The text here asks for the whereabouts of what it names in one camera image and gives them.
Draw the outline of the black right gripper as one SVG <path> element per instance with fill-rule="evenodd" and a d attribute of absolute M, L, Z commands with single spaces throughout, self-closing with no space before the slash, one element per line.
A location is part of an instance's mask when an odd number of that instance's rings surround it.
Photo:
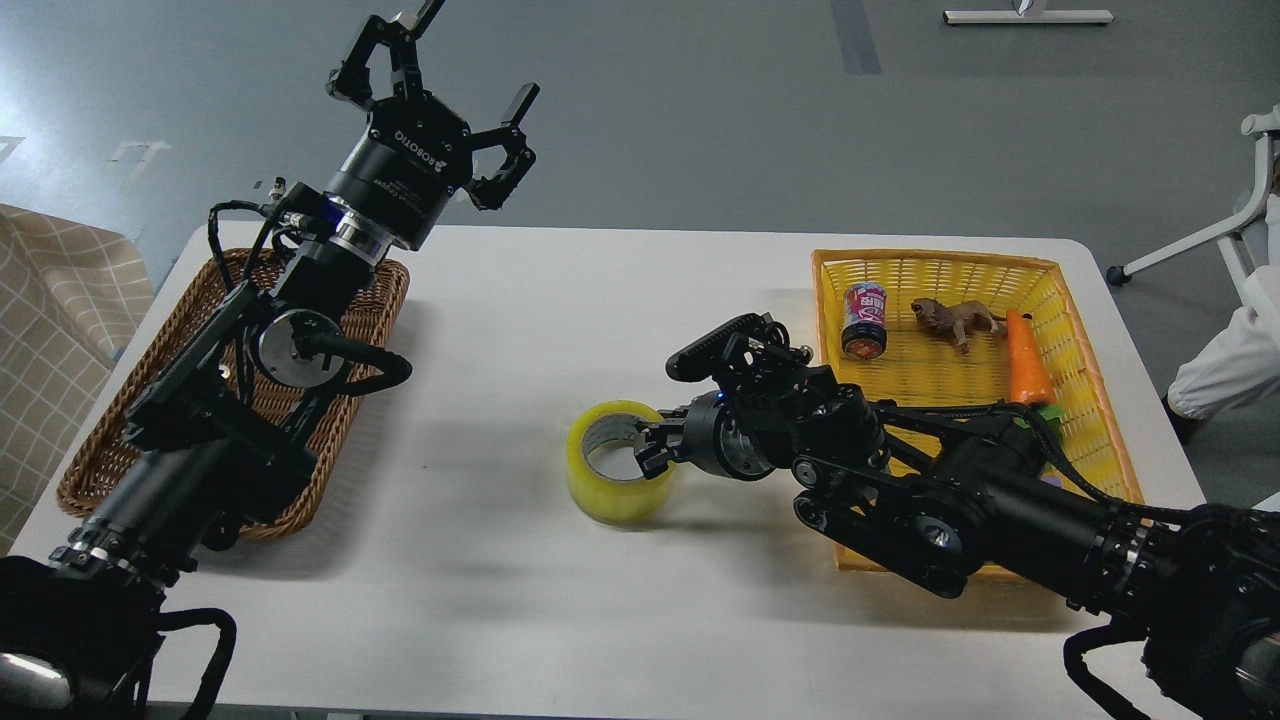
<path fill-rule="evenodd" d="M 637 421 L 634 457 L 645 480 L 658 479 L 675 464 L 735 480 L 760 480 L 776 470 L 755 442 L 739 429 L 718 392 L 680 407 L 682 420 Z"/>

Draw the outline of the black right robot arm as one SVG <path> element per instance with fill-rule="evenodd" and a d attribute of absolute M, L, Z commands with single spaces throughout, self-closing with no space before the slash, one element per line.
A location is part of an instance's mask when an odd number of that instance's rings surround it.
<path fill-rule="evenodd" d="M 1161 694 L 1196 716 L 1277 716 L 1276 512 L 1108 495 L 1024 404 L 870 402 L 768 315 L 726 322 L 666 370 L 716 391 L 636 421 L 645 478 L 676 462 L 737 480 L 787 470 L 805 527 L 938 597 L 957 598 L 993 564 L 1107 616 L 1069 637 L 1062 661 L 1110 717 L 1142 711 L 1085 656 L 1132 642 Z"/>

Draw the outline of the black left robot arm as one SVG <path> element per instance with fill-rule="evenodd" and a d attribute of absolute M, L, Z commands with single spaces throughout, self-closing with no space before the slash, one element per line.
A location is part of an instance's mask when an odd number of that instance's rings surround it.
<path fill-rule="evenodd" d="M 227 296 L 127 409 L 138 459 L 46 561 L 3 560 L 5 719 L 142 719 L 165 637 L 192 626 L 218 639 L 186 717 L 210 715 L 236 621 L 166 612 L 166 591 L 198 547 L 233 546 L 303 493 L 319 464 L 311 438 L 338 398 L 410 378 L 408 360 L 340 328 L 390 249 L 420 249 L 458 192 L 497 210 L 536 159 L 520 122 L 538 85 L 484 132 L 424 87 L 417 44 L 440 9 L 365 20 L 326 82 L 364 110 L 364 135 L 325 190 L 298 183 L 255 208 L 262 225 L 238 275 L 219 242 L 230 204 L 210 210 Z"/>

